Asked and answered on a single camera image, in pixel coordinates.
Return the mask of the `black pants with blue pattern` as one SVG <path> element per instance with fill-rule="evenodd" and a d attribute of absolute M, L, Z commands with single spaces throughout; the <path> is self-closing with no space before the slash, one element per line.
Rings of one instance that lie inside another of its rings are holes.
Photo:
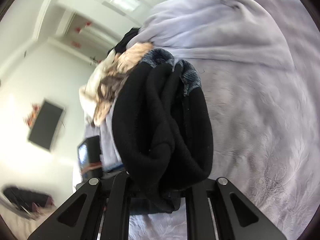
<path fill-rule="evenodd" d="M 129 74 L 112 115 L 116 148 L 144 193 L 130 213 L 172 213 L 172 196 L 205 180 L 213 163 L 213 133 L 196 69 L 164 49 L 146 53 Z"/>

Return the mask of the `pile of striped clothes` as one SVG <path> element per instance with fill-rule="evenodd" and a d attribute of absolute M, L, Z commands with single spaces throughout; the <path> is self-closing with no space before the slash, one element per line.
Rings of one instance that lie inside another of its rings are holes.
<path fill-rule="evenodd" d="M 138 32 L 138 28 L 132 28 L 126 33 L 109 51 L 107 58 L 98 64 L 87 83 L 79 88 L 79 100 L 86 124 L 101 126 L 128 75 L 153 48 L 151 43 L 146 42 L 135 43 L 127 49 L 127 44 Z"/>

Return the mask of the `lavender plush bed blanket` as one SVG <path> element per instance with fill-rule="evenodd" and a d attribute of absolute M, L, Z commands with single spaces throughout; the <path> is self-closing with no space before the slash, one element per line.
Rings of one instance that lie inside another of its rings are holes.
<path fill-rule="evenodd" d="M 167 0 L 129 42 L 198 71 L 210 177 L 228 178 L 286 236 L 319 206 L 319 31 L 300 0 Z"/>

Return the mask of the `wall mounted television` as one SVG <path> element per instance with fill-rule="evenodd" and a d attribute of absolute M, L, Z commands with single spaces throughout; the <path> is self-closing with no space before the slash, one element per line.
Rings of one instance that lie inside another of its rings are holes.
<path fill-rule="evenodd" d="M 54 102 L 44 100 L 31 126 L 28 141 L 50 152 L 64 114 L 64 108 Z"/>

